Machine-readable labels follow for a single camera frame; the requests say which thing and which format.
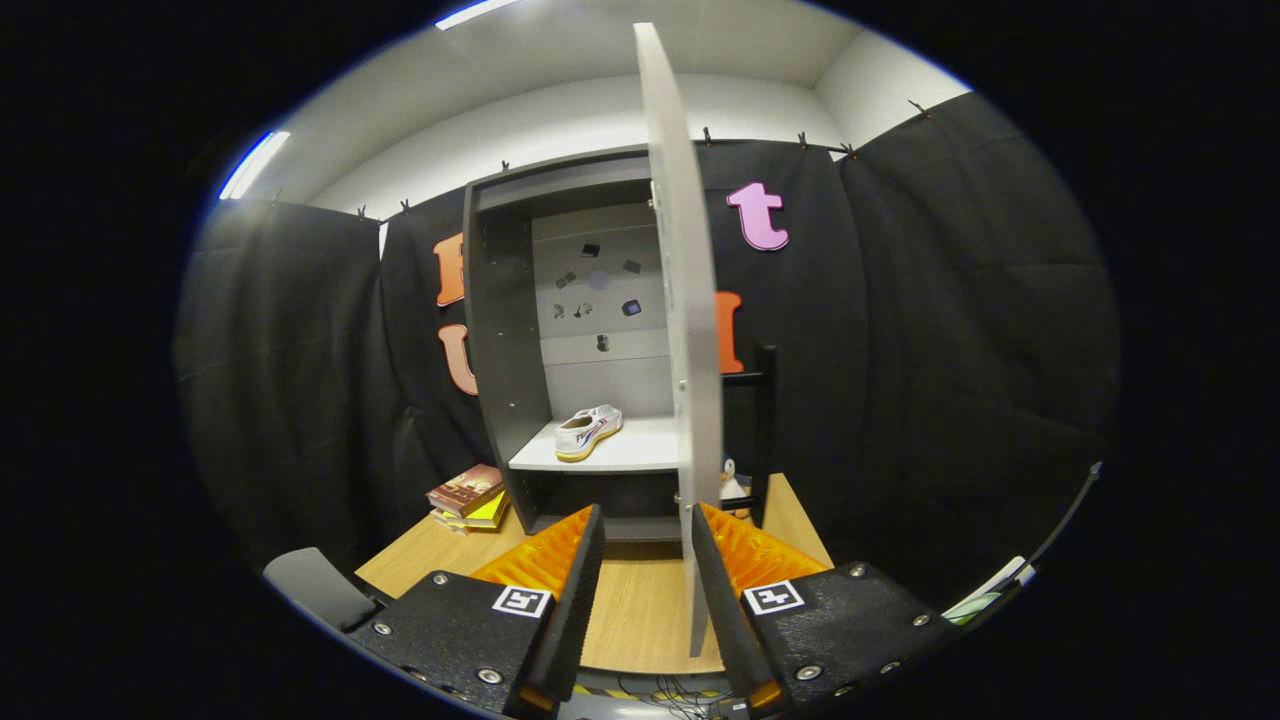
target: wooden table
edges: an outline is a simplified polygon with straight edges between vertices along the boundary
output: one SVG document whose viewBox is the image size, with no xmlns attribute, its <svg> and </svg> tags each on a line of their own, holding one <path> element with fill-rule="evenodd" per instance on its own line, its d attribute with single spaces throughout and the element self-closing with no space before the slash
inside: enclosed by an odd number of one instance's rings
<svg viewBox="0 0 1280 720">
<path fill-rule="evenodd" d="M 769 478 L 764 529 L 832 566 L 786 477 Z M 515 512 L 497 533 L 461 536 L 425 518 L 365 562 L 356 574 L 398 598 L 433 570 L 467 575 L 529 536 Z M 699 657 L 689 657 L 689 618 L 678 543 L 611 543 L 600 566 L 582 665 L 644 674 L 714 673 L 724 669 L 712 628 Z"/>
</svg>

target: penguin figurine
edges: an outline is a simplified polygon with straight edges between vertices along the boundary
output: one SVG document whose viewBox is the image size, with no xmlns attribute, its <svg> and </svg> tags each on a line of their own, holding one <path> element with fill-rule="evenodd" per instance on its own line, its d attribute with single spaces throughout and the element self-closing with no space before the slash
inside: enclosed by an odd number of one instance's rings
<svg viewBox="0 0 1280 720">
<path fill-rule="evenodd" d="M 746 491 L 742 489 L 742 486 L 737 482 L 736 470 L 737 465 L 733 462 L 733 459 L 730 457 L 728 455 L 724 455 L 724 468 L 723 471 L 721 473 L 721 500 L 731 500 L 748 496 Z M 751 511 L 746 507 L 739 510 L 731 510 L 730 514 L 742 520 L 751 516 Z"/>
</svg>

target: sneaker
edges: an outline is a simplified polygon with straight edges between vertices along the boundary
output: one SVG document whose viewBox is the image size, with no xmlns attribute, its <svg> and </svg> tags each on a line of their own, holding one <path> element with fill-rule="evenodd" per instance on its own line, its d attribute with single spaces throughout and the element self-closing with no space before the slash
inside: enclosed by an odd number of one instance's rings
<svg viewBox="0 0 1280 720">
<path fill-rule="evenodd" d="M 595 443 L 622 429 L 622 411 L 612 405 L 579 410 L 556 428 L 556 457 L 577 462 L 595 450 Z"/>
</svg>

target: stack of books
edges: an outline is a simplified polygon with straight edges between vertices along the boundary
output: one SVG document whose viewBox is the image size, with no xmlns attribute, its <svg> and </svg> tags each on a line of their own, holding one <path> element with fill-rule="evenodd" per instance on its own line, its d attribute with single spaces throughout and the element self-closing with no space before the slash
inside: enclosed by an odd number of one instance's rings
<svg viewBox="0 0 1280 720">
<path fill-rule="evenodd" d="M 431 518 L 451 530 L 497 532 L 511 505 L 497 468 L 476 465 L 426 493 L 435 507 Z"/>
</svg>

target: gray cabinet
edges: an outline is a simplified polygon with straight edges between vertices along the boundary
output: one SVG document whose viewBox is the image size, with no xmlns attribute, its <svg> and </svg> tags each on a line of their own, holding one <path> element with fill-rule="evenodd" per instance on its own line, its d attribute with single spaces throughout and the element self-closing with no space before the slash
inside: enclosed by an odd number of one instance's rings
<svg viewBox="0 0 1280 720">
<path fill-rule="evenodd" d="M 681 542 L 698 655 L 690 512 L 718 502 L 722 464 L 716 277 L 675 76 L 653 26 L 635 27 L 648 145 L 467 187 L 467 342 L 525 532 L 595 502 L 611 542 Z M 559 461 L 556 427 L 604 402 L 622 410 L 622 430 Z"/>
</svg>

